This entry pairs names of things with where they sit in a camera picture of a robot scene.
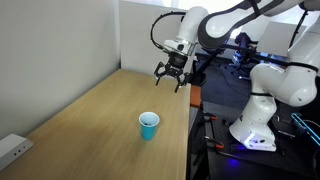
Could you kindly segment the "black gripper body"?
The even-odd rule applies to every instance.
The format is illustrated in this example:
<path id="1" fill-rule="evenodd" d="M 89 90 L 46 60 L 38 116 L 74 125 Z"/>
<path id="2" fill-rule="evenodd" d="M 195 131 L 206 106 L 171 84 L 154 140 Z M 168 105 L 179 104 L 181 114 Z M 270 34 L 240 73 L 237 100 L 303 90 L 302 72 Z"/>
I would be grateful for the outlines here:
<path id="1" fill-rule="evenodd" d="M 164 70 L 159 73 L 159 76 L 169 75 L 178 78 L 183 74 L 183 69 L 188 60 L 187 56 L 171 52 L 169 54 L 169 60 L 166 64 L 160 62 L 159 67 L 164 67 Z"/>

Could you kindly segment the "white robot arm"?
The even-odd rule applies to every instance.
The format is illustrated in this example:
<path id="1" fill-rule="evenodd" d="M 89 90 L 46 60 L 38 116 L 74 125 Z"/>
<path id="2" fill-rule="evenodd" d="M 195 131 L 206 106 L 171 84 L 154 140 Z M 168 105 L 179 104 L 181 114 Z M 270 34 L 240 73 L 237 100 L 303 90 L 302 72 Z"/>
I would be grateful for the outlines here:
<path id="1" fill-rule="evenodd" d="M 220 48 L 231 32 L 256 19 L 274 16 L 294 6 L 307 11 L 319 11 L 320 0 L 243 0 L 220 12 L 209 13 L 196 6 L 183 12 L 178 35 L 159 48 L 169 56 L 167 63 L 159 63 L 154 75 L 177 79 L 179 87 L 188 83 L 190 75 L 184 71 L 194 47 Z M 243 112 L 229 127 L 231 135 L 250 150 L 276 150 L 275 136 L 268 122 L 277 110 L 278 101 L 293 107 L 309 104 L 317 94 L 315 79 L 320 67 L 320 24 L 314 23 L 287 51 L 286 68 L 260 63 L 250 72 L 251 96 Z"/>

